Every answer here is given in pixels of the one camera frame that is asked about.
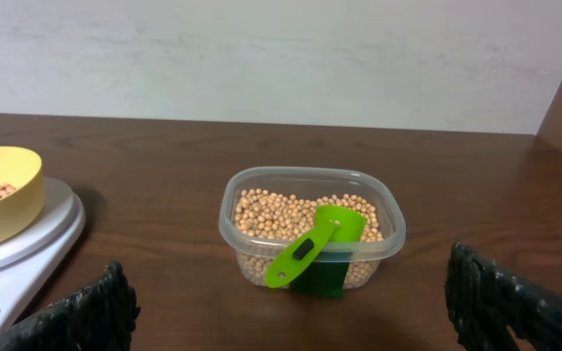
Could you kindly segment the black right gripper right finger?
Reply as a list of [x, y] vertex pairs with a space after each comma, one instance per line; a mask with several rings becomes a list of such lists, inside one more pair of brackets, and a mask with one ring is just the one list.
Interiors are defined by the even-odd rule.
[[445, 282], [448, 317], [466, 350], [562, 350], [562, 295], [456, 242]]

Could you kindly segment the green plastic scoop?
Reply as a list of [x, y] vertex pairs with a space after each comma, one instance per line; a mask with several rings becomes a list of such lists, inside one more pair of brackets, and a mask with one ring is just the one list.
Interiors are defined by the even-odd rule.
[[272, 260], [264, 284], [272, 289], [290, 287], [312, 262], [318, 262], [329, 243], [358, 242], [365, 224], [365, 218], [353, 210], [339, 206], [318, 207], [314, 226]]

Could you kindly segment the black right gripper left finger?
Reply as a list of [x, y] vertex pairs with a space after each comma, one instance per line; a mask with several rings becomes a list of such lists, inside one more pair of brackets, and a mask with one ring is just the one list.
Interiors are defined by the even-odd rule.
[[0, 351], [129, 351], [141, 312], [122, 265], [0, 333]]

